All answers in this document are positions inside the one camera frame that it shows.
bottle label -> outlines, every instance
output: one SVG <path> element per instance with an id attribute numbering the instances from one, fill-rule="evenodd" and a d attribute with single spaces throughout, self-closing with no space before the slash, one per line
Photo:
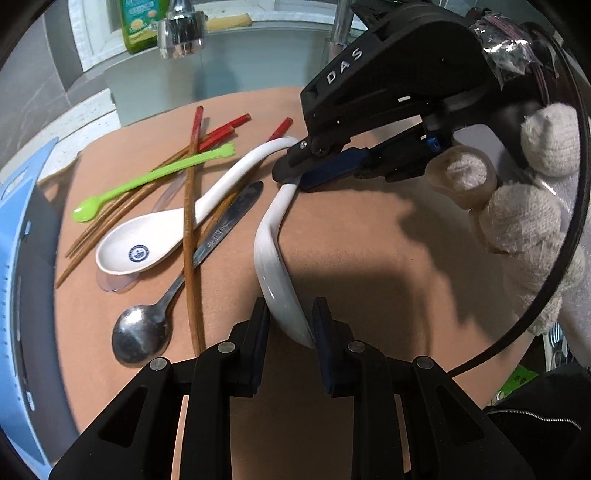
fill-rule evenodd
<path id="1" fill-rule="evenodd" d="M 150 24 L 160 20 L 157 0 L 124 0 L 123 18 L 131 44 L 155 37 Z"/>

blue dish rack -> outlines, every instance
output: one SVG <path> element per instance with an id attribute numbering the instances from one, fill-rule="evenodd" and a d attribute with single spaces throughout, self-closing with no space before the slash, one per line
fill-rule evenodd
<path id="1" fill-rule="evenodd" d="M 79 435 L 55 335 L 61 215 L 36 186 L 57 141 L 37 151 L 0 187 L 0 426 L 42 480 Z"/>

chrome faucet head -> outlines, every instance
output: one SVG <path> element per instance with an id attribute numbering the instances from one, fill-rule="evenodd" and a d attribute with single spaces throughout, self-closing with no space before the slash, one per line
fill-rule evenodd
<path id="1" fill-rule="evenodd" d="M 166 17 L 158 22 L 158 49 L 163 59 L 200 51 L 207 32 L 206 16 L 188 1 L 171 0 Z"/>

green bottle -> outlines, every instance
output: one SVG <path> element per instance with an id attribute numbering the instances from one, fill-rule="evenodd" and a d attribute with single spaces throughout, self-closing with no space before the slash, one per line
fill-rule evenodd
<path id="1" fill-rule="evenodd" d="M 121 31 L 127 51 L 137 53 L 155 47 L 157 32 L 153 27 L 165 17 L 168 0 L 119 0 L 119 4 Z"/>

gloved hand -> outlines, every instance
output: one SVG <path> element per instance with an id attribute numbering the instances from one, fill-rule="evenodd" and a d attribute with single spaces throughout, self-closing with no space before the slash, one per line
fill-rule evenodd
<path id="1" fill-rule="evenodd" d="M 572 211 L 580 161 L 576 111 L 559 103 L 539 110 L 522 125 L 521 146 L 536 183 L 549 188 L 510 183 L 496 189 L 490 160 L 463 146 L 434 158 L 425 172 L 433 189 L 469 210 L 476 238 L 499 255 L 505 292 L 517 315 L 533 301 L 564 241 L 568 222 L 562 222 L 562 232 L 561 214 Z M 581 244 L 589 249 L 588 243 L 591 232 L 586 228 Z M 580 352 L 573 350 L 577 360 L 591 365 L 591 278 L 585 265 L 580 245 L 558 291 L 529 330 L 535 335 L 548 332 L 561 309 L 567 310 L 560 323 L 569 345 L 579 345 Z"/>

